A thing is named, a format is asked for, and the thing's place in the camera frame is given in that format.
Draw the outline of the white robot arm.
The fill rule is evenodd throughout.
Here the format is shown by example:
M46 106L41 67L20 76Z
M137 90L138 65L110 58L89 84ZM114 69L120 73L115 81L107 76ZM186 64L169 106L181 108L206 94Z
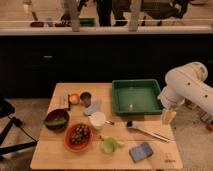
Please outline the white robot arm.
M208 70L201 62L173 68L165 75L166 86L158 99L165 109L175 109L189 100L213 117L213 87L205 83L207 77Z

